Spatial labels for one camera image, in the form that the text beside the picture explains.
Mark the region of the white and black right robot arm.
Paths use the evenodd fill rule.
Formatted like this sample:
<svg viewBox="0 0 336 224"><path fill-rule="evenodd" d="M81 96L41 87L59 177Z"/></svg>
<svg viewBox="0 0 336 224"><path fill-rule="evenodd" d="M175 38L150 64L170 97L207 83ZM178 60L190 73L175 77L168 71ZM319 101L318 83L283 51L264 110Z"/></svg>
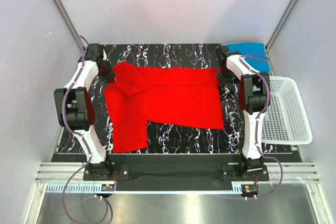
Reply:
<svg viewBox="0 0 336 224"><path fill-rule="evenodd" d="M242 179L250 180L264 165L261 138L263 120L270 105L270 75L268 71L262 72L252 66L248 60L267 63L269 59L261 54L243 55L223 45L216 48L216 54L218 80L221 83L240 81L238 103L244 115L245 135L241 158L234 170Z"/></svg>

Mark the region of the red t-shirt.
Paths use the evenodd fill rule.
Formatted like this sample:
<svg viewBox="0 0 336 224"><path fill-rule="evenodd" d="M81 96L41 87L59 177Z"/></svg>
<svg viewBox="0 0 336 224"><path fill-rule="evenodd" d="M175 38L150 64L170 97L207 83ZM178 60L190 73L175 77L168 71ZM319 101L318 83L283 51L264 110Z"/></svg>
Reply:
<svg viewBox="0 0 336 224"><path fill-rule="evenodd" d="M115 80L104 90L113 124L113 152L148 146L148 122L224 129L217 69L113 67Z"/></svg>

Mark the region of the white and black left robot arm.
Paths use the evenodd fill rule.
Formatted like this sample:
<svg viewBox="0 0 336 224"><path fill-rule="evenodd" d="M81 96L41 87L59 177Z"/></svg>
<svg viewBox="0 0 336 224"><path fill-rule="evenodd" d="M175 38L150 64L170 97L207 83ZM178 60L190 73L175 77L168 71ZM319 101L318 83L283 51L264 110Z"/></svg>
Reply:
<svg viewBox="0 0 336 224"><path fill-rule="evenodd" d="M89 44L78 60L74 76L54 91L58 122L78 140L87 157L85 173L103 180L113 175L113 167L94 128L96 114L89 89L96 77L103 83L113 83L114 76L105 46Z"/></svg>

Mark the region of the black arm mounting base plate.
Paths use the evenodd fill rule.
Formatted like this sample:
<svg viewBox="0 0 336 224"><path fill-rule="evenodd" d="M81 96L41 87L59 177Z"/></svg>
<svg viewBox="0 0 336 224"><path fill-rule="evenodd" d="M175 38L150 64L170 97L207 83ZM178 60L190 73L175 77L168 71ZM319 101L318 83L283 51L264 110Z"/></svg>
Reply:
<svg viewBox="0 0 336 224"><path fill-rule="evenodd" d="M241 154L111 154L113 171L87 175L87 181L116 181L119 191L218 191L232 182L267 182L264 164L261 172L239 176L234 168Z"/></svg>

